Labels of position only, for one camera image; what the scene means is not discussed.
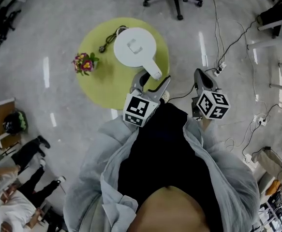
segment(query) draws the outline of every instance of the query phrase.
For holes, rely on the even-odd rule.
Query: electrical outlet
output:
[[[225,62],[219,63],[219,67],[222,69],[221,71],[219,71],[219,73],[217,73],[217,70],[214,71],[214,75],[215,76],[219,76],[220,73],[227,67]]]
[[[259,124],[260,125],[262,125],[262,126],[266,126],[266,124],[267,124],[267,121],[263,121],[264,120],[264,118],[259,118]]]

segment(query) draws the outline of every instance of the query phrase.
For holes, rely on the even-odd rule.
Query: cable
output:
[[[184,98],[184,97],[186,97],[187,95],[189,95],[189,94],[193,91],[193,88],[194,88],[194,84],[193,84],[193,87],[191,88],[191,90],[190,90],[190,92],[189,92],[188,94],[186,94],[186,95],[184,95],[184,96],[179,96],[179,97],[171,98],[171,99],[168,100],[167,103],[169,103],[169,101],[170,101],[170,100],[173,100],[173,99],[179,99],[179,98]]]
[[[108,46],[109,44],[111,44],[111,43],[116,39],[116,37],[117,37],[117,30],[120,29],[120,28],[123,28],[123,30],[127,29],[127,27],[126,27],[125,25],[121,25],[120,27],[118,27],[118,28],[116,29],[116,31],[115,31],[113,34],[109,35],[109,36],[106,38],[105,44],[104,44],[104,45],[101,45],[101,46],[99,47],[99,52],[100,52],[100,53],[105,52],[107,46]]]
[[[256,129],[254,129],[254,130],[252,131],[252,135],[251,135],[251,138],[250,138],[249,141],[248,141],[248,144],[247,144],[247,145],[243,148],[243,150],[242,150],[242,155],[244,156],[244,159],[245,159],[245,162],[246,162],[246,163],[249,163],[249,162],[246,161],[246,156],[244,155],[244,150],[247,148],[247,146],[248,146],[249,143],[251,142],[253,133],[254,133],[260,126],[261,126],[261,123],[259,123],[259,126],[258,126]]]
[[[205,72],[208,72],[210,70],[217,70],[217,69],[216,68],[210,68],[210,69],[206,70]]]
[[[236,20],[234,20],[234,21],[235,21],[236,23],[238,23],[238,24],[242,27],[243,33],[244,33],[244,32],[245,32],[245,29],[244,29],[243,25],[240,24],[240,23],[239,23],[238,21],[236,21]],[[247,46],[246,34],[244,34],[244,37],[245,37],[245,46]],[[266,106],[267,113],[268,113],[267,104],[266,104],[264,101],[257,99],[256,89],[255,89],[255,69],[254,69],[254,66],[253,66],[251,57],[249,56],[248,49],[247,49],[247,47],[245,47],[245,48],[246,48],[246,56],[248,57],[248,59],[249,59],[249,61],[250,61],[250,63],[251,63],[251,66],[252,66],[252,87],[253,87],[253,92],[254,92],[254,94],[255,94],[255,99],[256,99],[258,102],[264,103],[264,105]]]
[[[282,109],[282,107],[280,107],[278,104],[275,104],[275,105],[273,105],[273,106],[270,108],[270,110],[269,110],[268,113],[267,113],[267,116],[268,116],[269,113],[271,112],[272,108],[275,107],[275,106],[278,106],[279,108]]]
[[[264,147],[262,147],[261,149],[259,149],[259,150],[256,151],[256,152],[253,152],[252,155],[253,155],[253,154],[257,154],[258,152],[260,152],[260,151],[263,150],[263,149],[264,149]]]
[[[215,16],[216,16],[216,22],[215,22],[215,38],[216,38],[217,48],[218,48],[218,53],[217,53],[217,57],[216,57],[216,64],[217,64],[217,59],[220,57],[219,43],[218,43],[218,38],[217,38],[217,34],[216,34],[217,24],[218,24],[218,33],[219,33],[219,37],[220,37],[220,40],[221,40],[222,45],[223,45],[223,52],[224,52],[224,44],[223,44],[222,36],[221,36],[221,33],[220,33],[220,25],[219,25],[218,16],[217,16],[216,1],[213,0],[213,2],[214,2],[214,6],[215,6]]]
[[[233,141],[233,145],[227,146],[226,149],[229,148],[229,147],[233,147],[233,148],[230,150],[230,152],[231,152],[234,148],[240,148],[240,147],[243,145],[243,143],[245,142],[245,139],[246,139],[246,135],[247,135],[248,129],[250,128],[250,129],[251,129],[251,132],[253,132],[253,130],[252,130],[252,124],[253,124],[253,123],[257,123],[257,118],[258,118],[259,115],[267,116],[267,115],[265,115],[265,114],[257,114],[257,115],[255,115],[254,118],[252,119],[251,123],[248,125],[248,127],[247,127],[247,129],[246,129],[245,136],[244,136],[244,139],[243,139],[242,143],[241,143],[240,145],[238,145],[238,146],[235,146],[235,141],[234,141],[234,139],[231,138],[231,137],[229,137],[224,143],[226,144],[227,141],[231,139],[231,140]]]
[[[256,19],[255,19],[253,22],[251,22],[250,26],[239,36],[239,38],[228,46],[227,50],[224,52],[224,54],[222,55],[222,57],[218,60],[218,63],[217,63],[218,67],[219,67],[219,62],[220,62],[220,60],[222,60],[222,58],[226,55],[226,53],[228,52],[228,50],[230,49],[230,47],[231,47],[232,45],[234,45],[236,42],[238,42],[238,41],[240,40],[240,38],[243,36],[243,34],[247,33],[247,30],[250,29],[250,28],[252,27],[253,23],[256,22],[256,21],[257,21],[257,17],[256,17]]]

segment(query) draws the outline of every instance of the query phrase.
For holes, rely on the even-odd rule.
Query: flower pot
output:
[[[94,61],[91,72],[95,71],[97,69],[97,67],[98,67],[98,61]]]

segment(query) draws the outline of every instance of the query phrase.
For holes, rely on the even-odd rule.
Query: white electric kettle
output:
[[[154,37],[142,28],[124,30],[114,43],[114,53],[119,62],[132,68],[143,66],[155,80],[159,80],[162,72],[154,61],[156,49]]]

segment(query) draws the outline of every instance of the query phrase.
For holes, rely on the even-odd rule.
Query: gray jacket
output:
[[[233,154],[220,150],[221,144],[208,137],[210,128],[203,133],[194,119],[187,118],[183,133],[208,167],[223,230],[250,231],[260,205],[251,170]],[[118,174],[137,135],[138,128],[125,124],[121,116],[99,129],[84,157],[80,174],[66,196],[63,212],[69,232],[125,232],[128,229],[136,216],[137,201],[117,191]]]

